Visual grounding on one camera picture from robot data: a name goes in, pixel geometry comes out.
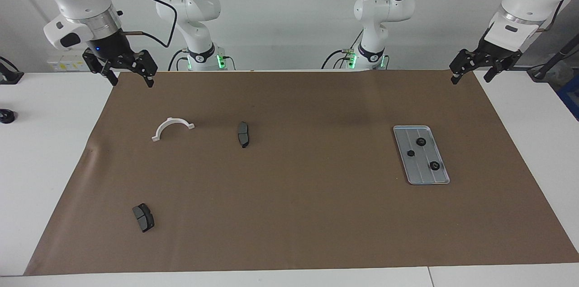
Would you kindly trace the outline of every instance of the brown mat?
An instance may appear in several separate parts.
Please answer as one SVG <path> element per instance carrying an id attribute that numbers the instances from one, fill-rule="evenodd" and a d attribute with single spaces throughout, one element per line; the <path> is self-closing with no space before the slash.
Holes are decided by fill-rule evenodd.
<path id="1" fill-rule="evenodd" d="M 25 274 L 579 262 L 478 81 L 449 78 L 123 73 Z M 196 128 L 151 141 L 169 117 Z M 432 128 L 451 184 L 408 184 L 406 124 Z"/>

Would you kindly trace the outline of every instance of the robotic arm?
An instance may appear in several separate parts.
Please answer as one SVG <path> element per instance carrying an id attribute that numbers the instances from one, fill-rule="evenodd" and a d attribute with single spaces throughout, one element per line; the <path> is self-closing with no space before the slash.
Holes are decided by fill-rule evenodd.
<path id="1" fill-rule="evenodd" d="M 354 57 L 355 68 L 377 68 L 384 57 L 388 29 L 386 22 L 410 19 L 414 0 L 358 0 L 354 5 L 356 19 L 364 26 L 364 35 Z"/>
<path id="2" fill-rule="evenodd" d="M 463 49 L 452 61 L 451 79 L 457 84 L 461 77 L 482 66 L 490 66 L 484 76 L 490 82 L 501 71 L 509 70 L 522 55 L 521 46 L 562 0 L 503 0 L 490 25 L 473 52 Z"/>
<path id="3" fill-rule="evenodd" d="M 68 50 L 86 42 L 89 48 L 83 57 L 93 73 L 100 73 L 116 85 L 118 79 L 110 69 L 128 69 L 153 86 L 157 65 L 147 50 L 133 52 L 110 0 L 54 1 L 60 15 L 44 27 L 44 32 L 55 48 Z"/>
<path id="4" fill-rule="evenodd" d="M 161 0 L 177 10 L 176 27 L 185 37 L 188 59 L 195 71 L 226 70 L 225 51 L 211 40 L 209 30 L 201 21 L 217 19 L 221 13 L 219 0 Z M 161 19 L 173 21 L 173 13 L 157 4 Z"/>

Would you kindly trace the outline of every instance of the black knob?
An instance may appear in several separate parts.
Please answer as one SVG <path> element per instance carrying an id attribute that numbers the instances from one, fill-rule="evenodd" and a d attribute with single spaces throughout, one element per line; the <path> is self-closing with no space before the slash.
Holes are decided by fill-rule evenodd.
<path id="1" fill-rule="evenodd" d="M 431 161 L 431 162 L 430 162 L 430 169 L 432 169 L 432 170 L 439 170 L 439 169 L 440 169 L 440 164 L 438 163 L 438 161 Z"/>
<path id="2" fill-rule="evenodd" d="M 0 123 L 9 124 L 16 120 L 16 114 L 11 110 L 0 110 Z"/>
<path id="3" fill-rule="evenodd" d="M 423 137 L 416 139 L 416 145 L 419 145 L 420 147 L 426 146 L 426 139 Z"/>

